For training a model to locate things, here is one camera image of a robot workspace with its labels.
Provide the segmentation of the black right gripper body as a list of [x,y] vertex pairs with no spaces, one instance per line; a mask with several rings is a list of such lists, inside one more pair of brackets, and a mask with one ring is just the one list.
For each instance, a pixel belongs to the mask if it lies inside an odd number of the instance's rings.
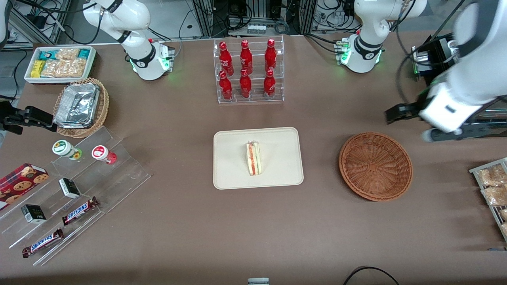
[[0,102],[0,130],[2,130],[2,121],[10,121],[11,117],[16,118],[18,108],[11,105],[9,101]]

